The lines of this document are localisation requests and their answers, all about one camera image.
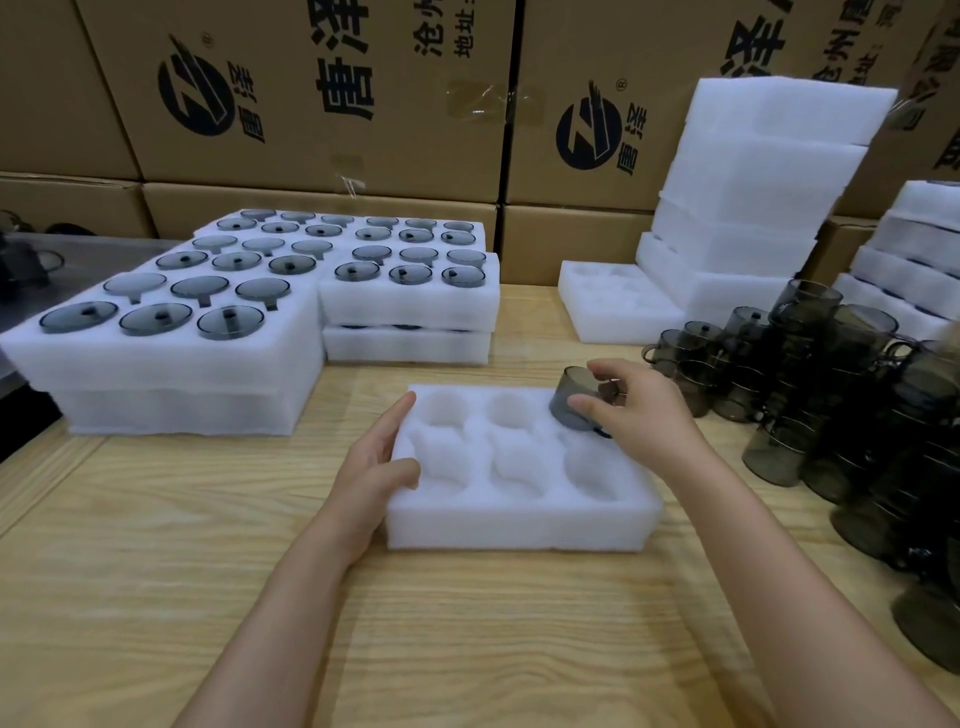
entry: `empty foam tray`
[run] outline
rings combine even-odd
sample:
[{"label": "empty foam tray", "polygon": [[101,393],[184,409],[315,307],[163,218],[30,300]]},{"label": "empty foam tray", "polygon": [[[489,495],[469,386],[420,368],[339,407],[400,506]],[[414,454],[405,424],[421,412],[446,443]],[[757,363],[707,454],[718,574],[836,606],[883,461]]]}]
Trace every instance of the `empty foam tray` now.
[{"label": "empty foam tray", "polygon": [[643,548],[663,507],[650,475],[554,420],[552,389],[411,389],[394,459],[420,461],[420,486],[390,501],[390,548]]}]

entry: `smoky gray glass cup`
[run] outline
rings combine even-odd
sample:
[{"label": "smoky gray glass cup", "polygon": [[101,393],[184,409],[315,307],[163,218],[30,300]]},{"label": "smoky gray glass cup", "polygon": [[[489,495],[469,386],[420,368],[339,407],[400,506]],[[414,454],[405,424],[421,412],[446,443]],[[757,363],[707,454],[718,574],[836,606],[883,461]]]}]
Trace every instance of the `smoky gray glass cup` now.
[{"label": "smoky gray glass cup", "polygon": [[743,464],[758,478],[790,488],[800,483],[801,468],[816,440],[812,426],[781,417],[756,430],[743,450]]}]

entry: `right hand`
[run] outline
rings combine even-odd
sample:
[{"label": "right hand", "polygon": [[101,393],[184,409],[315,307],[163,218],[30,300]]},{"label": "right hand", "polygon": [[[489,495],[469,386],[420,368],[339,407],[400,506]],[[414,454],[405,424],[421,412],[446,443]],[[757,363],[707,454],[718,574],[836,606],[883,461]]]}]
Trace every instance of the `right hand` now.
[{"label": "right hand", "polygon": [[594,359],[587,367],[598,379],[620,380],[625,406],[589,395],[573,395],[567,403],[599,423],[640,465],[666,480],[684,466],[702,462],[704,455],[715,454],[672,380],[626,359]]}]

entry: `finger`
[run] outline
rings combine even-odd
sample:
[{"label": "finger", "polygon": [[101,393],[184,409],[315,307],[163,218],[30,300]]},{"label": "finger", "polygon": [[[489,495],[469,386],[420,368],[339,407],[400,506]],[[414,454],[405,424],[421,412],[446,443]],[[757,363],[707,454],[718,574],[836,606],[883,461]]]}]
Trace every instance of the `finger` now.
[{"label": "finger", "polygon": [[389,463],[371,468],[364,475],[384,500],[389,499],[400,488],[417,490],[420,482],[420,463],[412,457],[391,460]]},{"label": "finger", "polygon": [[627,389],[630,388],[631,379],[636,381],[638,376],[642,376],[643,372],[649,369],[626,359],[591,359],[587,362],[587,368],[597,378],[620,379]]},{"label": "finger", "polygon": [[407,392],[399,400],[395,401],[390,407],[380,415],[370,429],[360,438],[365,444],[369,444],[375,451],[382,451],[386,445],[396,437],[396,432],[400,429],[404,418],[410,412],[414,403],[417,401],[417,394]]},{"label": "finger", "polygon": [[623,410],[590,395],[573,395],[567,401],[574,411],[589,417],[601,427],[611,432],[616,429],[623,416]]}]

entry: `wood grain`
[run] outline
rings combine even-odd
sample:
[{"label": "wood grain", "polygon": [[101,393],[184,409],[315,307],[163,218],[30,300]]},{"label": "wood grain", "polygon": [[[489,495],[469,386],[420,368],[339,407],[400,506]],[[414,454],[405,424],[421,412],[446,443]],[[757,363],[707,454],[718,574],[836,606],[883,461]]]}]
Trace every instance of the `wood grain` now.
[{"label": "wood grain", "polygon": [[[329,366],[290,438],[115,437],[94,448],[45,433],[0,468],[0,493],[52,483],[32,509],[5,498],[0,510],[0,523],[15,522],[0,538],[0,725],[169,725],[323,502],[349,443],[409,383],[553,386],[563,366],[597,355],[638,350],[580,344],[555,289],[505,286],[491,366]],[[842,544],[828,504],[806,488],[747,473],[747,426],[700,423],[960,710],[956,678],[890,619],[900,577]],[[663,522],[639,555],[374,546],[344,587],[314,725],[773,725],[703,550],[661,490]]]}]

